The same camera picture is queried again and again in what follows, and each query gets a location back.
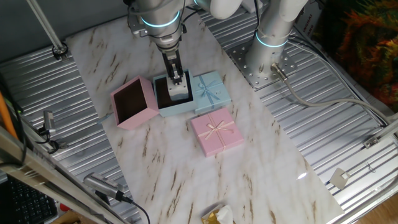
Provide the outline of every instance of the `blue ribbon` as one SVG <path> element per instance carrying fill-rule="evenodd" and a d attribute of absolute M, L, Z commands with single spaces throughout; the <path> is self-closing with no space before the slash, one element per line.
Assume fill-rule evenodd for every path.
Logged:
<path fill-rule="evenodd" d="M 201 97 L 205 97 L 205 96 L 207 95 L 207 97 L 209 98 L 209 101 L 210 101 L 210 103 L 211 103 L 211 109 L 214 109 L 214 102 L 213 102 L 213 100 L 211 99 L 211 97 L 214 97 L 214 99 L 216 99 L 216 100 L 220 100 L 220 99 L 219 99 L 216 95 L 214 95 L 214 94 L 209 90 L 209 88 L 211 88 L 211 87 L 216 87 L 216 86 L 220 86 L 220 85 L 222 85 L 223 83 L 216 83 L 216 81 L 214 80 L 214 81 L 212 81 L 209 85 L 206 86 L 206 85 L 205 85 L 205 81 L 203 80 L 203 78 L 202 78 L 201 76 L 199 76 L 199 79 L 200 79 L 200 82 L 201 82 L 201 83 L 198 84 L 200 90 L 197 90 L 196 92 L 203 91 L 203 94 L 201 95 Z"/>

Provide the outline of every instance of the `pink gift box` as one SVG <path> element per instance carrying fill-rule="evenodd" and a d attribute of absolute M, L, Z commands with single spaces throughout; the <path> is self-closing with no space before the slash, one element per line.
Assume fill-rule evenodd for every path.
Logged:
<path fill-rule="evenodd" d="M 226 108 L 195 118 L 191 124 L 206 157 L 244 142 Z"/>
<path fill-rule="evenodd" d="M 116 125 L 133 130 L 159 114 L 152 83 L 140 76 L 111 93 Z"/>

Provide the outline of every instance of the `orange object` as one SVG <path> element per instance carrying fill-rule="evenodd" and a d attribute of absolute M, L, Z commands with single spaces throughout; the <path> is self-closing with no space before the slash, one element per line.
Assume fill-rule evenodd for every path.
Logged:
<path fill-rule="evenodd" d="M 10 113 L 8 112 L 7 104 L 0 93 L 0 114 L 6 126 L 6 130 L 16 139 L 18 139 L 17 133 L 15 132 L 14 125 L 12 124 Z"/>

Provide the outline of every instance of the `marble surface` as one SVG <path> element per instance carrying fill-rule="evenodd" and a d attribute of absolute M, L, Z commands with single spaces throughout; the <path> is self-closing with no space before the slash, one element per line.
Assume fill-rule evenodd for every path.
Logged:
<path fill-rule="evenodd" d="M 219 71 L 232 99 L 227 109 L 245 143 L 205 158 L 190 126 L 193 112 L 158 115 L 133 131 L 117 128 L 113 118 L 104 121 L 132 196 L 151 222 L 201 223 L 220 203 L 231 205 L 236 223 L 326 223 L 342 214 L 205 24 L 195 15 L 186 25 L 183 68 L 194 76 Z M 67 42 L 100 117 L 112 112 L 109 94 L 123 83 L 165 73 L 155 44 L 133 37 L 126 18 Z"/>

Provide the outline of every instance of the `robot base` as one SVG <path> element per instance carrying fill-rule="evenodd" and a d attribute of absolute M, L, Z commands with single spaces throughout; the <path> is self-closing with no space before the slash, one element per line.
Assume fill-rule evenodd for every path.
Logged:
<path fill-rule="evenodd" d="M 241 44 L 239 46 L 233 47 L 232 49 L 229 49 L 229 57 L 231 60 L 234 62 L 234 64 L 237 66 L 239 71 L 241 71 L 242 75 L 245 77 L 245 79 L 249 82 L 249 84 L 253 88 L 262 88 L 268 84 L 271 84 L 277 80 L 279 80 L 279 76 L 277 76 L 274 73 L 259 73 L 258 69 L 253 69 L 249 68 L 246 65 L 246 53 L 248 52 L 249 48 L 251 47 L 252 41 L 246 42 L 244 44 Z M 282 53 L 282 58 L 281 58 L 281 63 L 279 67 L 282 69 L 282 71 L 285 72 L 286 75 L 296 71 L 297 66 L 294 63 L 294 61 L 287 55 L 287 53 L 284 51 Z"/>

